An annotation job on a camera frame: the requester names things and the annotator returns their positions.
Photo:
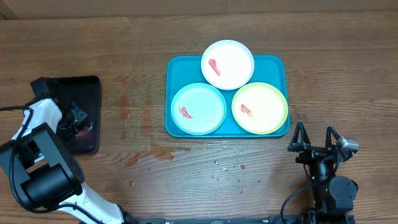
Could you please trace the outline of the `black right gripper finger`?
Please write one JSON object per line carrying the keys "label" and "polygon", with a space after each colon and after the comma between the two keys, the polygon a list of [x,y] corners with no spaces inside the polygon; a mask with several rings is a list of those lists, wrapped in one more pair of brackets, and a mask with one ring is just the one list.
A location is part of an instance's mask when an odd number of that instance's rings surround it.
{"label": "black right gripper finger", "polygon": [[325,147],[327,149],[332,147],[331,137],[334,137],[335,140],[339,140],[340,135],[336,132],[336,130],[332,125],[329,125],[326,128],[326,138],[325,138]]}
{"label": "black right gripper finger", "polygon": [[311,146],[310,139],[302,121],[296,124],[294,134],[287,148],[290,152],[303,152]]}

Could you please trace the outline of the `light blue plate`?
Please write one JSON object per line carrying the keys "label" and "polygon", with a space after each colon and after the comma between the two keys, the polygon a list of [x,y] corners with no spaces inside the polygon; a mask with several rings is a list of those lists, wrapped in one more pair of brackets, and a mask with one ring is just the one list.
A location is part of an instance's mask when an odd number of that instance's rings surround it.
{"label": "light blue plate", "polygon": [[226,100],[217,88],[206,83],[192,83],[175,94],[170,113],[183,132],[203,136],[223,124],[227,114]]}

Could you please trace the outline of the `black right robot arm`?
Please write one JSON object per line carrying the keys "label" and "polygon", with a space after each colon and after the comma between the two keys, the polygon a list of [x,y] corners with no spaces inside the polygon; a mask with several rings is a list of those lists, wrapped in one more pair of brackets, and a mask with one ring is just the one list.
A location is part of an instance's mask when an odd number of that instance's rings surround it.
{"label": "black right robot arm", "polygon": [[[354,223],[354,216],[348,212],[354,207],[359,187],[355,181],[338,176],[336,172],[341,163],[359,151],[358,142],[340,136],[333,126],[328,126],[325,145],[312,146],[304,124],[299,121],[287,150],[298,153],[295,162],[303,165],[311,184],[295,191],[283,202],[280,209],[282,223]],[[287,202],[306,190],[312,191],[314,207],[293,218],[285,218]]]}

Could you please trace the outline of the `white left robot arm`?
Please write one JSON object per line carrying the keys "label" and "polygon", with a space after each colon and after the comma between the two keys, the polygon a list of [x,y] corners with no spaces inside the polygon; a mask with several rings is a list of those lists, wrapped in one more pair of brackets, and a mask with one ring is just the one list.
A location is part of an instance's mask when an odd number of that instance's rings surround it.
{"label": "white left robot arm", "polygon": [[49,98],[20,106],[19,131],[1,146],[1,167],[17,203],[36,213],[73,215],[83,223],[125,223],[121,208],[85,183],[85,176],[56,135],[62,112]]}

